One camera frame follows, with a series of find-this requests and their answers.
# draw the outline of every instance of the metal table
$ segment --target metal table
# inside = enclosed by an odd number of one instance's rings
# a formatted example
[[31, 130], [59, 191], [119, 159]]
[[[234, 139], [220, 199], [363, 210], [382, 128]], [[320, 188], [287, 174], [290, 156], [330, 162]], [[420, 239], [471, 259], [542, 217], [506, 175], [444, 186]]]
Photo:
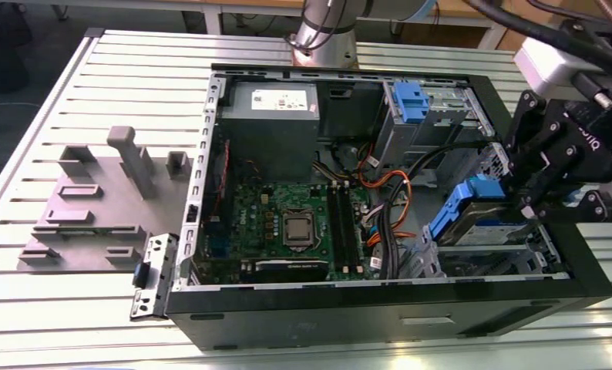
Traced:
[[[500, 338], [203, 353], [170, 321], [128, 322], [131, 274], [12, 274], [46, 207], [66, 144], [106, 144], [112, 125], [164, 155], [192, 150], [212, 62], [291, 64], [280, 39], [91, 31], [0, 176], [0, 366], [199, 363], [203, 368], [612, 368], [612, 299]], [[491, 77], [514, 110], [524, 83], [510, 52], [362, 43], [364, 69]], [[583, 225], [612, 280], [612, 225]]]

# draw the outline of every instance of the power supply label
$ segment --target power supply label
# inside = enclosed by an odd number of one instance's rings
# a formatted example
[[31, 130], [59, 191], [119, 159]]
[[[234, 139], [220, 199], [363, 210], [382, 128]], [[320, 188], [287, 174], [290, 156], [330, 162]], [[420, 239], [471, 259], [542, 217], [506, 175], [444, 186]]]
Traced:
[[252, 110], [308, 110], [306, 90], [255, 90]]

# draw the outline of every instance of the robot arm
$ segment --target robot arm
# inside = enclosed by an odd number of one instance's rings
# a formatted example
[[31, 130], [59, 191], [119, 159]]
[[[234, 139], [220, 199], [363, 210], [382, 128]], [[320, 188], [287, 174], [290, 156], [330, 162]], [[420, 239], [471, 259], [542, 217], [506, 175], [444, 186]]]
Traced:
[[[491, 8], [476, 0], [466, 2], [480, 11]], [[612, 59], [612, 24], [570, 19], [560, 30], [574, 42], [582, 40], [587, 50], [598, 46], [602, 60]], [[586, 59], [596, 62], [595, 55]], [[504, 140], [511, 173], [502, 187], [530, 219], [612, 222], [612, 68], [535, 39], [524, 43], [515, 60], [536, 91], [523, 92]], [[560, 86], [575, 90], [579, 99], [544, 99]], [[587, 185], [592, 189], [574, 202]]]
[[354, 27], [359, 17], [412, 21], [424, 18], [435, 0], [308, 0], [299, 33], [287, 38], [298, 66], [358, 65]]

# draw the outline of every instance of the white sticker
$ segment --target white sticker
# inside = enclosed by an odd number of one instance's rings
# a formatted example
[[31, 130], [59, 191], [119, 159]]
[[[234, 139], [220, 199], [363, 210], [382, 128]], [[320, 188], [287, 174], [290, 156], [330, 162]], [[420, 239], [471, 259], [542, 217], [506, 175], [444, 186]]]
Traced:
[[383, 261], [382, 261], [380, 258], [372, 257], [371, 260], [370, 260], [370, 267], [380, 269], [382, 263], [383, 263]]
[[308, 110], [306, 90], [255, 90], [254, 110]]
[[367, 158], [367, 162], [368, 162], [375, 168], [379, 167], [379, 160], [378, 160], [374, 156], [370, 156], [370, 157]]
[[527, 225], [475, 225], [459, 239], [458, 245], [498, 245], [510, 241], [510, 234]]

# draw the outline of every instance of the green motherboard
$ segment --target green motherboard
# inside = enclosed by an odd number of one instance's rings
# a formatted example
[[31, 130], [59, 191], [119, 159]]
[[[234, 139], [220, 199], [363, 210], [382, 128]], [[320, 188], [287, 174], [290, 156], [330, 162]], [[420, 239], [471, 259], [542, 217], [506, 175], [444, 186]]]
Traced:
[[[363, 188], [348, 191], [350, 214], [359, 224], [367, 209], [368, 194]], [[371, 279], [370, 258], [364, 255], [360, 228], [354, 232], [359, 266], [340, 270], [336, 266], [335, 231], [331, 229], [330, 186], [307, 184], [239, 185], [234, 191], [232, 232], [230, 237], [210, 236], [211, 284], [239, 284], [244, 261], [322, 261], [331, 266], [327, 281]]]

